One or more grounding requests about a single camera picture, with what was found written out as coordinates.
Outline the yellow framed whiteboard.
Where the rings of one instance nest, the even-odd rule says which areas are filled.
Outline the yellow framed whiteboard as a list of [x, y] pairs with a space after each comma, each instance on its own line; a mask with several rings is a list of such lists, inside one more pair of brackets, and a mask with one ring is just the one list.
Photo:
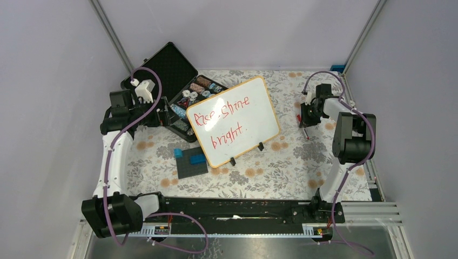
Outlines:
[[189, 106], [186, 116], [212, 168], [258, 148], [281, 131], [261, 76]]

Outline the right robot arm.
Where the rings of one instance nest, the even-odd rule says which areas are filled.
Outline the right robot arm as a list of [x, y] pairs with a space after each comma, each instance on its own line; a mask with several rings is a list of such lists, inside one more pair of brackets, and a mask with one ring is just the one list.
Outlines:
[[362, 113], [332, 93], [330, 84], [320, 84], [314, 91], [302, 92], [306, 100], [300, 106], [299, 127], [317, 126], [322, 119], [336, 122], [332, 139], [333, 164], [324, 185], [319, 187], [310, 207], [314, 221], [324, 222], [336, 210], [347, 185], [349, 173], [374, 156], [376, 143], [376, 116]]

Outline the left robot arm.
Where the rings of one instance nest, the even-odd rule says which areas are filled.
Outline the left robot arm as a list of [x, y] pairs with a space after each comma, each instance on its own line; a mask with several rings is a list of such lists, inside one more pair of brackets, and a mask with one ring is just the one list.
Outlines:
[[100, 126], [103, 157], [92, 197], [82, 202], [84, 218], [98, 238], [115, 238], [140, 231], [149, 216], [160, 222], [167, 206], [160, 192], [132, 195], [127, 192], [127, 157], [138, 126], [161, 127], [170, 122], [166, 97], [148, 103], [131, 90], [110, 92], [111, 106]]

